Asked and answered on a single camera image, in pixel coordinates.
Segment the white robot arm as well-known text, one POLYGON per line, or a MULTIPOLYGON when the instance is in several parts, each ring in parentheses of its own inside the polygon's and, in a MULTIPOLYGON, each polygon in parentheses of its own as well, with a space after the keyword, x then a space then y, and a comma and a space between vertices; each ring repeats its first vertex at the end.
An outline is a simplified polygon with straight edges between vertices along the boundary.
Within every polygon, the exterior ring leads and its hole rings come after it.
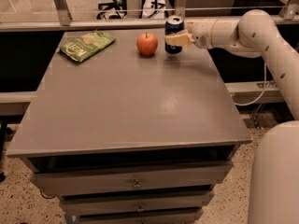
POLYGON ((260 141, 251 171, 248 224, 299 224, 299 53, 260 9, 240 18, 183 24, 183 30, 164 37, 166 44, 263 58, 293 120, 272 128, 260 141))

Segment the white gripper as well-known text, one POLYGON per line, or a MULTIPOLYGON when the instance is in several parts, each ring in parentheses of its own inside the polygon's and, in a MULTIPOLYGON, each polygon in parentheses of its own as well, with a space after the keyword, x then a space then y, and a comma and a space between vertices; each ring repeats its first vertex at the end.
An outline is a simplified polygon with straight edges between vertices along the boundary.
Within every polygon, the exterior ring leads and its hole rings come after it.
POLYGON ((186 21, 185 26, 188 30, 166 35, 165 43, 170 46, 187 47, 194 42, 194 45, 200 49, 212 49, 212 30, 216 19, 203 19, 200 21, 186 21))

